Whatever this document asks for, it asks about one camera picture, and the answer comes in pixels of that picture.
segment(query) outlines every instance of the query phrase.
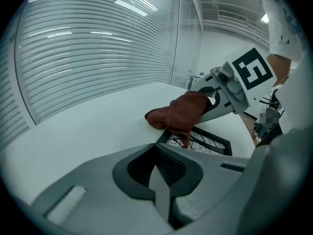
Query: ceiling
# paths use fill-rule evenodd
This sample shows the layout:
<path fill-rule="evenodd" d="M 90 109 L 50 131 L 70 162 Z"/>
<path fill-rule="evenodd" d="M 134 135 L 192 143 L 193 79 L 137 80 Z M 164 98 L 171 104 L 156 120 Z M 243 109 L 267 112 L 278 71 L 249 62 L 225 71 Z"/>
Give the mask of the ceiling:
<path fill-rule="evenodd" d="M 264 15 L 261 0 L 201 0 L 204 20 L 216 20 L 217 10 L 233 12 L 248 18 L 249 23 L 268 32 L 268 25 L 260 21 Z"/>

